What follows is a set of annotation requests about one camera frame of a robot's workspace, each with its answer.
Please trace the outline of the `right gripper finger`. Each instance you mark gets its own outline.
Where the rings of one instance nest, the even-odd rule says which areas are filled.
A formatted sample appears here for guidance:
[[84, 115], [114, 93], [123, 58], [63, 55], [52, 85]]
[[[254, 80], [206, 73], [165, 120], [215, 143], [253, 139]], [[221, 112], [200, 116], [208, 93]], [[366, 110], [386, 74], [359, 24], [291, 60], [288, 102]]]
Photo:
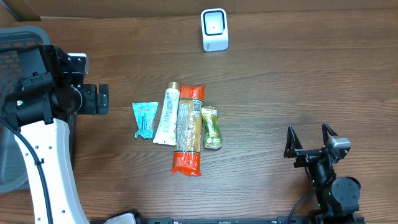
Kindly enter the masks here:
[[302, 145], [292, 126], [287, 129], [287, 142], [285, 145], [285, 156], [297, 156], [302, 151]]
[[334, 132], [334, 130], [332, 130], [332, 128], [329, 126], [328, 123], [323, 123], [322, 135], [323, 135], [323, 144], [326, 145], [326, 143], [329, 140], [329, 137], [336, 136], [337, 134]]

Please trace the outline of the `white tube gold cap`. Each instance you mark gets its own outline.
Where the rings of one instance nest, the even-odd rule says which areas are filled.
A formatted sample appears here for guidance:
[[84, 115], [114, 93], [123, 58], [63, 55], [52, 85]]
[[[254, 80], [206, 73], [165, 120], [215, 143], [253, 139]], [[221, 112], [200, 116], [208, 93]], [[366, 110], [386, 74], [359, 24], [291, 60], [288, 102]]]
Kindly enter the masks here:
[[159, 125], [153, 139], [154, 144], [164, 144], [169, 146], [176, 145], [179, 97], [180, 84], [177, 82], [168, 82]]

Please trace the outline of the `orange spaghetti packet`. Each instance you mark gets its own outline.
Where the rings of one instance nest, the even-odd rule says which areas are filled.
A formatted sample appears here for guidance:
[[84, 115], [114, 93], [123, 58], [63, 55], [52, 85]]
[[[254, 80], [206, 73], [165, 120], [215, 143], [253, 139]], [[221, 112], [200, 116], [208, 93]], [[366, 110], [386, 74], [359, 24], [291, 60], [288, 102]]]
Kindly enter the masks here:
[[196, 86], [181, 86], [172, 174], [180, 172], [188, 176], [201, 176], [201, 108], [204, 99], [204, 83]]

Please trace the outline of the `green snack pouch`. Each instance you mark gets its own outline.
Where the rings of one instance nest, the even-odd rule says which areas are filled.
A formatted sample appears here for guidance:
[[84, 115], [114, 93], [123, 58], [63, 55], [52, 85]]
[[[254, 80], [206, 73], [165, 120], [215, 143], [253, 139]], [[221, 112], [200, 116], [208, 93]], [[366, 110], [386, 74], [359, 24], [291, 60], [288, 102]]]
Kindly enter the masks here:
[[205, 124], [204, 148], [217, 150], [223, 145], [218, 127], [218, 110], [214, 106], [204, 106], [201, 108], [201, 115]]

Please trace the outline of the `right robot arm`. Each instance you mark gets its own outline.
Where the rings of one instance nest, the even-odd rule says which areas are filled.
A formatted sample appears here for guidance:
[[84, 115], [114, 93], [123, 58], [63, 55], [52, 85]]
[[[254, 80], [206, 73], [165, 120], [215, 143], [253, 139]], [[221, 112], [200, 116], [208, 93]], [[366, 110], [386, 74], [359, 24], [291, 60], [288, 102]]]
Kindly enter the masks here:
[[[287, 129], [287, 143], [284, 157], [294, 158], [295, 168], [304, 168], [312, 183], [312, 190], [291, 209], [287, 223], [365, 223], [357, 217], [361, 184], [354, 177], [337, 177], [333, 165], [344, 159], [351, 149], [351, 142], [345, 136], [337, 135], [327, 124], [322, 124], [323, 146], [304, 150], [294, 128]], [[318, 209], [308, 217], [294, 217], [297, 207], [316, 196]]]

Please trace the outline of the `teal snack packet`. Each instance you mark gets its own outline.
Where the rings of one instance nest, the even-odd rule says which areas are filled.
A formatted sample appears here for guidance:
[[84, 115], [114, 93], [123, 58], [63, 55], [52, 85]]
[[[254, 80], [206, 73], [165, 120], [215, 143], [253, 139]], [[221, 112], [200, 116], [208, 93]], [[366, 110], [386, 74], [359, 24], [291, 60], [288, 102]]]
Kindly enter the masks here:
[[136, 118], [138, 130], [134, 137], [139, 136], [143, 139], [152, 139], [154, 135], [154, 122], [157, 113], [158, 102], [132, 103], [132, 109]]

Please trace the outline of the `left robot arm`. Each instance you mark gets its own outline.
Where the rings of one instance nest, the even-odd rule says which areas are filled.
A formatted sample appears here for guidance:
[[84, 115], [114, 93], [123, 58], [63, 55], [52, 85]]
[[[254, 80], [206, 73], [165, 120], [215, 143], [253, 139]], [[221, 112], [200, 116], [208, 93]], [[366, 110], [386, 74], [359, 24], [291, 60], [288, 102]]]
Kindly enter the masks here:
[[68, 119], [107, 115], [109, 86], [86, 84], [85, 54], [53, 45], [13, 47], [24, 76], [22, 89], [8, 94], [1, 123], [24, 158], [36, 223], [89, 223], [80, 203], [70, 157]]

